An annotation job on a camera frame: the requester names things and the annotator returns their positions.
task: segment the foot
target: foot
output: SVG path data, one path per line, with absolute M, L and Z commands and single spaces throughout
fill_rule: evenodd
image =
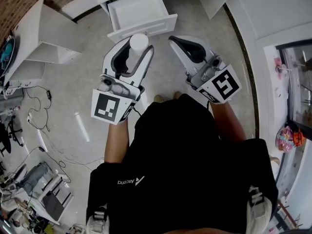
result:
M 175 92 L 174 99 L 179 99 L 179 97 L 182 95 L 180 91 Z
M 160 95 L 155 95 L 154 102 L 163 103 L 164 99 Z

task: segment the open drawer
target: open drawer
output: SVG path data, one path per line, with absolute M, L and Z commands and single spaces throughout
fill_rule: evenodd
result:
M 162 0 L 117 0 L 108 4 L 114 32 L 107 36 L 117 43 L 136 33 L 153 36 L 173 31 L 177 14 L 169 15 Z

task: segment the wire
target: wire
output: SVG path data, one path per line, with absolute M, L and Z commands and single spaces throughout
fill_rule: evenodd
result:
M 39 85 L 37 85 L 37 86 L 33 86 L 33 87 L 22 87 L 22 86 L 16 86 L 16 87 L 9 87 L 9 88 L 24 88 L 24 89 L 26 89 L 26 88 L 37 88 L 37 87 L 39 87 L 39 88 L 42 88 L 42 89 L 44 89 L 45 91 L 48 91 L 46 88 L 43 88 L 43 87 L 41 87 L 41 86 L 39 86 Z
M 70 177 L 67 175 L 67 173 L 63 170 L 63 168 L 66 168 L 66 164 L 63 162 L 63 161 L 59 161 L 57 162 L 55 159 L 53 159 L 47 152 L 45 152 L 49 157 L 50 159 L 52 159 L 58 166 L 59 168 L 63 171 L 63 173 L 68 177 L 69 179 L 69 182 L 67 182 L 67 184 L 70 184 L 72 182 L 72 180 L 70 179 Z
M 43 221 L 43 226 L 38 226 L 40 229 L 42 229 L 45 225 L 44 218 L 42 217 L 42 220 L 40 220 L 40 221 L 38 220 L 38 218 L 36 218 L 35 220 L 38 221 L 37 223 L 35 223 L 36 226 Z
M 5 200 L 5 201 L 2 201 L 2 197 L 1 197 L 1 204 L 4 203 L 4 202 L 6 202 L 6 201 L 11 200 L 11 198 L 12 198 L 12 193 L 10 192 L 10 198 L 9 198 L 9 199 L 7 199 L 7 200 Z
M 31 199 L 32 199 L 32 197 L 33 197 L 34 187 L 33 187 L 30 183 L 28 183 L 28 182 L 26 182 L 25 185 L 26 185 L 26 184 L 29 184 L 29 185 L 31 186 L 31 195 L 30 195 L 30 199 L 28 200 L 28 203 L 27 203 L 27 206 L 26 206 L 26 209 L 27 209 L 27 208 L 28 208 L 28 205 L 29 205 L 29 202 L 31 201 Z
M 62 159 L 62 157 L 60 157 L 60 156 L 55 152 L 54 148 L 55 148 L 60 154 L 64 154 L 64 151 L 63 151 L 63 152 L 59 151 L 59 150 L 56 148 L 56 146 L 53 144 L 53 142 L 50 140 L 49 136 L 48 136 L 44 131 L 41 130 L 41 132 L 43 132 L 43 133 L 45 134 L 45 136 L 47 137 L 49 146 L 50 146 L 50 148 L 52 149 L 52 151 L 53 151 L 53 152 L 55 153 L 55 155 L 56 155 L 57 157 L 59 157 L 63 162 L 70 163 L 70 164 L 73 164 L 73 165 L 82 165 L 82 166 L 86 167 L 87 169 L 89 169 L 90 171 L 92 171 L 92 170 L 91 170 L 89 167 L 87 167 L 86 165 L 89 165 L 89 164 L 92 164 L 92 163 L 94 163 L 94 162 L 96 162 L 96 161 L 98 161 L 98 160 L 104 159 L 103 157 L 101 157 L 101 158 L 98 158 L 98 159 L 96 159 L 96 160 L 94 160 L 94 161 L 91 161 L 91 162 L 82 164 L 82 163 L 80 163 L 80 162 L 78 162 L 78 161 L 75 161 L 75 160 L 73 160 L 73 159 L 69 159 L 69 158 L 67 158 L 67 157 L 65 156 L 65 158 L 66 158 L 67 160 L 73 161 L 73 162 L 75 162 L 75 163 L 66 161 L 66 160 Z
M 47 63 L 45 63 L 44 72 L 43 72 L 43 75 L 42 75 L 42 77 L 41 77 L 40 83 L 42 82 L 42 79 L 43 79 L 43 77 L 44 77 L 44 74 L 45 74 L 46 69 L 47 69 Z M 34 92 L 33 92 L 34 108 L 35 108 L 35 91 L 36 91 L 36 89 L 37 89 L 37 87 L 34 89 Z
M 40 87 L 40 88 L 44 89 L 45 91 L 48 91 L 47 89 L 45 89 L 45 88 L 43 88 L 43 87 L 41 87 L 41 86 L 35 86 L 34 88 L 36 89 L 37 87 Z M 31 97 L 31 96 L 28 94 L 27 89 L 28 89 L 28 88 L 25 88 L 28 97 L 29 97 L 30 99 L 33 99 L 33 100 L 34 100 L 34 107 L 33 107 L 33 108 L 30 108 L 30 109 L 28 110 L 28 113 L 29 113 L 31 110 L 36 111 L 36 112 L 39 112 L 39 111 L 41 110 L 41 101 L 40 101 L 40 99 L 39 99 L 38 97 L 35 97 L 35 96 L 34 96 L 35 91 L 34 91 L 34 93 L 33 93 L 33 97 Z M 37 99 L 37 100 L 39 101 L 39 109 L 38 109 L 38 110 L 37 110 L 36 107 L 35 107 L 35 99 Z M 50 128 L 48 127 L 48 120 L 49 120 L 48 109 L 51 108 L 51 106 L 52 106 L 52 101 L 51 101 L 50 99 L 49 99 L 49 101 L 50 101 L 50 106 L 49 106 L 49 107 L 44 107 L 44 109 L 45 109 L 45 111 L 46 111 L 46 113 L 47 113 L 47 120 L 46 120 L 45 125 L 44 125 L 43 127 L 35 126 L 33 123 L 30 122 L 30 120 L 28 121 L 28 123 L 29 123 L 30 125 L 32 125 L 34 128 L 36 128 L 36 129 L 38 129 L 38 130 L 42 130 L 42 129 L 46 128 L 47 131 L 50 132 Z
M 140 117 L 142 116 L 142 115 L 139 113 L 139 111 L 137 111 L 137 110 L 135 109 L 135 107 L 133 107 L 133 110 L 136 111 L 136 112 L 138 113 L 138 115 L 140 115 Z
M 35 147 L 33 150 L 30 151 L 30 153 L 26 156 L 26 158 L 23 160 L 23 162 L 16 168 L 16 170 L 13 172 L 13 174 L 16 173 L 16 171 L 18 170 L 18 168 L 25 162 L 25 160 L 27 159 L 28 156 L 31 155 L 31 153 L 36 149 L 39 148 L 39 146 Z
M 9 172 L 6 176 L 9 177 L 11 174 L 16 174 L 14 172 Z

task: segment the black cable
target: black cable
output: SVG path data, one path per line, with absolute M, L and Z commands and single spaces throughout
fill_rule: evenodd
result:
M 37 87 L 40 87 L 40 88 L 44 89 L 45 91 L 48 91 L 46 88 L 43 88 L 43 87 L 41 87 L 41 86 L 39 86 L 39 85 L 33 86 L 33 87 L 16 86 L 16 87 L 9 87 L 9 88 L 24 88 L 24 89 L 27 89 L 27 88 L 37 88 Z
M 23 160 L 23 162 L 16 168 L 16 170 L 15 170 L 13 173 L 16 173 L 16 171 L 18 170 L 18 168 L 25 162 L 25 160 L 27 159 L 27 157 L 30 156 L 30 154 L 31 154 L 36 148 L 39 148 L 39 146 L 35 147 L 33 150 L 30 151 L 30 153 L 26 156 L 26 158 Z
M 14 173 L 14 172 L 9 172 L 9 173 L 6 175 L 6 177 L 9 177 L 11 174 L 16 174 L 16 173 Z
M 40 87 L 40 88 L 42 88 L 42 89 L 44 89 L 45 91 L 48 92 L 48 90 L 47 90 L 46 88 L 43 88 L 43 87 L 41 87 L 41 86 L 34 86 L 34 87 L 28 87 L 28 88 L 35 88 L 35 87 Z M 35 109 L 35 106 L 34 106 L 34 108 L 30 108 L 30 109 L 28 110 L 28 113 L 29 113 L 30 110 L 34 110 L 34 111 L 36 111 L 36 112 L 39 112 L 39 111 L 41 110 L 41 101 L 40 101 L 40 99 L 39 99 L 38 97 L 31 97 L 31 96 L 28 94 L 28 90 L 27 90 L 28 88 L 24 88 L 24 89 L 26 90 L 26 93 L 27 93 L 28 97 L 29 97 L 30 99 L 37 99 L 37 100 L 39 101 L 39 109 L 36 110 L 36 109 Z M 50 106 L 49 106 L 49 107 L 44 107 L 44 109 L 45 109 L 45 111 L 46 111 L 46 113 L 47 113 L 47 120 L 46 120 L 45 125 L 44 125 L 43 127 L 37 127 L 37 126 L 35 126 L 34 124 L 32 124 L 32 123 L 30 122 L 30 120 L 28 121 L 28 123 L 29 123 L 30 125 L 32 125 L 34 128 L 36 128 L 36 129 L 38 129 L 38 130 L 43 130 L 44 128 L 46 128 L 47 131 L 50 132 L 50 128 L 48 127 L 48 120 L 49 120 L 48 109 L 51 108 L 51 106 L 52 106 L 52 101 L 51 101 L 50 99 L 49 99 L 49 101 L 50 101 Z
M 67 173 L 63 170 L 63 168 L 66 168 L 66 164 L 63 162 L 63 161 L 59 161 L 59 162 L 57 162 L 55 159 L 53 159 L 47 152 L 45 152 L 48 156 L 49 156 L 49 158 L 50 159 L 52 159 L 58 166 L 59 166 L 59 168 L 63 171 L 63 173 L 68 177 L 68 179 L 69 179 L 69 182 L 67 182 L 67 184 L 70 184 L 71 182 L 72 182 L 72 180 L 70 179 L 70 177 L 67 175 Z
M 134 107 L 133 107 L 133 110 L 136 111 L 138 115 L 140 115 L 140 117 L 142 116 Z
M 36 110 L 35 108 L 30 108 L 29 110 L 28 110 L 28 112 L 30 111 L 30 110 L 34 110 L 34 111 L 36 111 L 36 112 L 39 112 L 40 110 L 41 110 L 41 101 L 40 101 L 40 99 L 38 98 L 38 97 L 31 97 L 30 95 L 29 95 L 29 93 L 28 93 L 28 90 L 27 90 L 27 88 L 25 89 L 26 90 L 26 93 L 27 93 L 27 95 L 28 95 L 28 97 L 30 98 L 30 99 L 37 99 L 38 101 L 39 101 L 39 109 L 38 110 Z
M 2 204 L 2 203 L 4 203 L 4 202 L 6 202 L 6 201 L 11 200 L 11 198 L 12 198 L 12 193 L 10 192 L 10 198 L 9 198 L 9 199 L 7 199 L 7 200 L 5 200 L 5 201 L 2 201 L 2 202 L 1 202 L 1 204 Z
M 42 220 L 38 220 L 38 217 L 35 219 L 36 221 L 38 221 L 37 223 L 35 223 L 35 225 L 37 226 L 37 227 L 39 227 L 40 229 L 42 229 L 43 227 L 44 227 L 44 225 L 45 225 L 45 221 L 44 221 L 44 218 L 42 217 Z M 43 221 L 43 226 L 38 226 L 38 224 L 39 223 L 41 223 Z
M 26 182 L 25 185 L 26 185 L 26 184 L 29 184 L 29 185 L 31 186 L 31 195 L 30 195 L 30 199 L 28 200 L 28 203 L 27 203 L 27 206 L 26 206 L 26 209 L 27 209 L 27 208 L 28 208 L 28 205 L 29 205 L 29 202 L 31 201 L 31 199 L 32 199 L 32 197 L 33 197 L 34 187 L 33 187 L 30 183 L 28 183 L 28 182 Z

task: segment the white wall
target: white wall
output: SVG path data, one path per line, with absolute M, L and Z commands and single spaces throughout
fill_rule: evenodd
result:
M 257 91 L 260 137 L 269 153 L 281 156 L 275 147 L 277 131 L 283 126 L 286 98 L 276 98 L 282 83 L 274 71 L 275 46 L 312 39 L 312 0 L 228 0 L 244 40 Z
M 257 38 L 312 21 L 312 0 L 241 0 Z
M 296 219 L 300 214 L 300 228 L 312 225 L 312 142 L 307 140 L 296 180 L 287 197 L 288 212 Z

